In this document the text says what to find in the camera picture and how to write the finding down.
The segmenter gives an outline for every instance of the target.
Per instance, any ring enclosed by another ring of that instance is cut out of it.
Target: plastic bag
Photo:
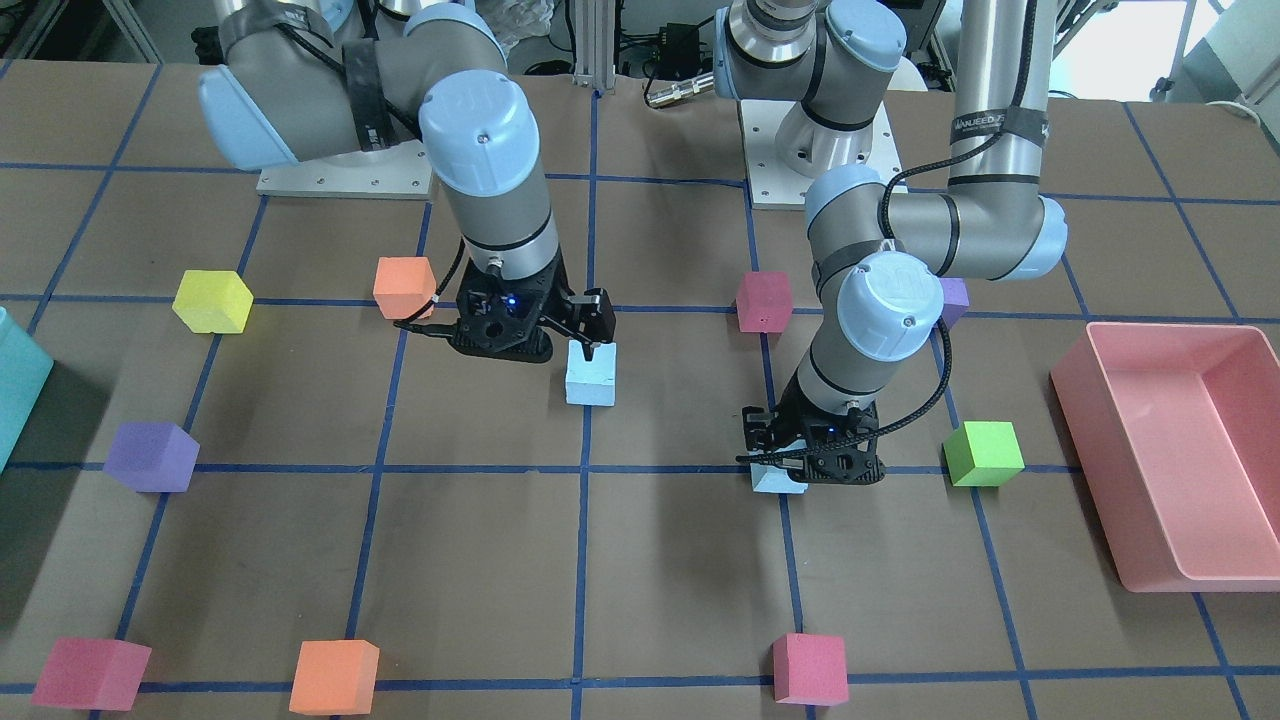
[[[476,0],[476,12],[489,24],[503,51],[511,53],[511,49],[526,37],[550,33],[556,1]]]

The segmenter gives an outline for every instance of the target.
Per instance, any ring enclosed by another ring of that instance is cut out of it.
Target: pink plastic container
[[[1280,591],[1280,363],[1261,331],[1091,323],[1052,377],[1125,588]]]

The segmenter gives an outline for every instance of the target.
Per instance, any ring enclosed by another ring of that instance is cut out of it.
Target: blue joint cap
[[[502,73],[453,73],[428,91],[417,119],[435,174],[463,195],[511,192],[538,165],[534,111],[520,86]]]
[[[435,5],[428,5],[421,10],[413,13],[408,20],[404,22],[404,36],[408,37],[411,32],[417,29],[422,23],[429,23],[433,20],[453,20],[456,23],[462,23],[471,26],[493,41],[494,47],[498,53],[502,53],[502,60],[507,61],[507,53],[503,51],[502,45],[498,44],[498,38],[494,37],[493,31],[484,22],[476,12],[475,6],[470,3],[436,3]]]
[[[819,176],[804,196],[805,232],[809,231],[809,225],[813,224],[818,213],[822,213],[822,209],[831,205],[835,199],[858,186],[873,182],[881,182],[879,173],[859,163],[840,165]]]
[[[320,14],[329,23],[329,29],[338,32],[338,28],[346,24],[347,18],[351,17],[351,9],[355,6],[356,0],[324,0],[320,4]]]
[[[1018,266],[996,278],[998,282],[1038,278],[1052,270],[1066,252],[1066,213],[1056,200],[1041,196],[1041,202],[1044,204],[1044,222],[1039,234]]]
[[[836,316],[859,352],[881,363],[899,363],[928,342],[942,305],[942,281],[923,261],[881,250],[845,275]]]
[[[906,50],[906,28],[876,0],[832,0],[827,6],[832,38],[865,65],[892,73]]]
[[[741,100],[733,87],[733,69],[728,64],[728,37],[724,32],[724,18],[728,8],[716,10],[716,54],[712,59],[712,73],[716,77],[716,95],[728,100]]]
[[[298,159],[275,132],[230,68],[218,65],[200,76],[200,106],[218,150],[242,170],[297,165]]]

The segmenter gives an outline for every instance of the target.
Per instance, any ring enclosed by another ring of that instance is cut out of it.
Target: white cable
[[[1248,105],[1236,102],[1235,100],[1213,100],[1212,102],[1206,102],[1206,105],[1212,105],[1215,108],[1225,108],[1228,113],[1238,118],[1251,118],[1253,124],[1262,127],[1262,118],[1258,117],[1258,111]]]

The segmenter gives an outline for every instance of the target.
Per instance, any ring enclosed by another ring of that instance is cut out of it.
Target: turquoise container
[[[36,406],[54,360],[0,307],[0,469]]]

